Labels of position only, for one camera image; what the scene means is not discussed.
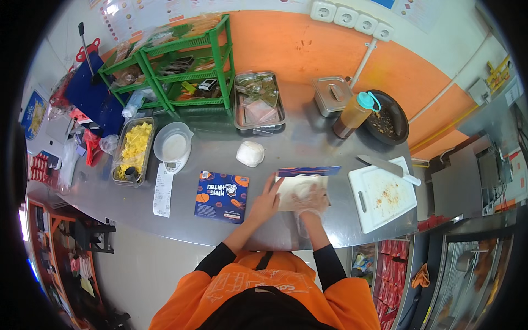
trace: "metal countertop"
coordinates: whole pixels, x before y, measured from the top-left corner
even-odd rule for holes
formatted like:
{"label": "metal countertop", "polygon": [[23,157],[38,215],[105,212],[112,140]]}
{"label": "metal countertop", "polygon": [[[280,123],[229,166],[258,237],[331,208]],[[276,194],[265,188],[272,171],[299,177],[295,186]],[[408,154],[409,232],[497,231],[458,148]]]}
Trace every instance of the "metal countertop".
{"label": "metal countertop", "polygon": [[[139,188],[116,185],[110,177],[111,156],[88,167],[78,160],[73,187],[62,198],[85,214],[104,222],[105,218],[163,237],[215,246],[224,240],[236,224],[199,218],[194,215],[198,176],[201,170],[247,176],[250,179],[247,212],[262,192],[266,178],[281,167],[341,166],[338,175],[328,180],[330,206],[323,226],[334,247],[348,247],[411,233],[417,228],[417,210],[407,212],[368,234],[361,231],[348,172],[364,167],[356,155],[382,159],[404,156],[413,174],[407,143],[385,145],[360,128],[347,140],[332,132],[335,118],[320,115],[310,85],[281,83],[280,93],[287,114],[285,129],[271,136],[247,134],[243,137],[228,117],[186,117],[184,122],[195,133],[191,155],[185,167],[175,175],[171,197],[171,217],[154,215],[152,203],[160,161],[151,152],[147,179]],[[173,121],[168,115],[156,117],[160,130]],[[250,168],[236,159],[244,140],[253,140],[265,148],[264,161]],[[278,212],[262,225],[246,244],[249,250],[310,249],[308,239],[298,235],[292,212]]]}

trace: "black stool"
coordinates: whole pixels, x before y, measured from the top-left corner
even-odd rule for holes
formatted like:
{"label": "black stool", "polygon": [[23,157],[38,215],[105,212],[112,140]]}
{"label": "black stool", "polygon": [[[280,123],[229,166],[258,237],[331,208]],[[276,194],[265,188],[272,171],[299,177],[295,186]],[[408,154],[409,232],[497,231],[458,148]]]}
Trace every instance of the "black stool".
{"label": "black stool", "polygon": [[[114,249],[108,243],[108,234],[113,232],[116,232],[115,226],[102,224],[95,220],[75,219],[75,241],[77,241],[83,250],[113,253]],[[94,236],[97,233],[104,234],[102,249],[97,246],[97,243],[100,243],[99,238]]]}

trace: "receipt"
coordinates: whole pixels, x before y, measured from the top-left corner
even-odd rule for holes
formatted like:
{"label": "receipt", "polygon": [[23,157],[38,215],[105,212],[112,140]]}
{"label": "receipt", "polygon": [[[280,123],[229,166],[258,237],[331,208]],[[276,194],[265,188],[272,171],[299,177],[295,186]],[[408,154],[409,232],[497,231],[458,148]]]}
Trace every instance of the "receipt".
{"label": "receipt", "polygon": [[173,174],[170,174],[165,165],[158,166],[156,188],[154,188],[154,203],[152,209],[154,214],[169,218],[171,216],[171,193]]}

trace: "orange cloth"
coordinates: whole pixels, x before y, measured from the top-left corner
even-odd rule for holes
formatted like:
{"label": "orange cloth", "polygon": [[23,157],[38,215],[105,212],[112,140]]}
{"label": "orange cloth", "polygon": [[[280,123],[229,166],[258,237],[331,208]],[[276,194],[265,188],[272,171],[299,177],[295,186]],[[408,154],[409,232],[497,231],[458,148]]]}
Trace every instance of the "orange cloth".
{"label": "orange cloth", "polygon": [[149,329],[196,329],[226,300],[255,286],[275,286],[337,329],[380,329],[366,280],[342,279],[323,293],[314,283],[315,271],[292,253],[274,252],[266,269],[252,270],[264,254],[245,252],[213,278],[199,270],[187,274]]}
{"label": "orange cloth", "polygon": [[424,263],[422,268],[416,273],[412,279],[411,286],[415,289],[418,285],[427,288],[431,282],[429,281],[429,271],[427,270],[427,263]]}

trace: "person's left hand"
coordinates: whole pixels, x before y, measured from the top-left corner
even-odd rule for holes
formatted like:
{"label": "person's left hand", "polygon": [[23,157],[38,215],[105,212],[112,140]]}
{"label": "person's left hand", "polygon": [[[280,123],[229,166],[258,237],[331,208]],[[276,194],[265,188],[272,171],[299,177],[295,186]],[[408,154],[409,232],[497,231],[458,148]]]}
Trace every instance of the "person's left hand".
{"label": "person's left hand", "polygon": [[271,187],[274,179],[275,172],[273,172],[266,180],[262,194],[255,199],[248,218],[244,223],[252,224],[255,228],[258,228],[277,213],[280,202],[280,194],[277,194],[277,191],[284,181],[284,178],[280,178],[279,181]]}

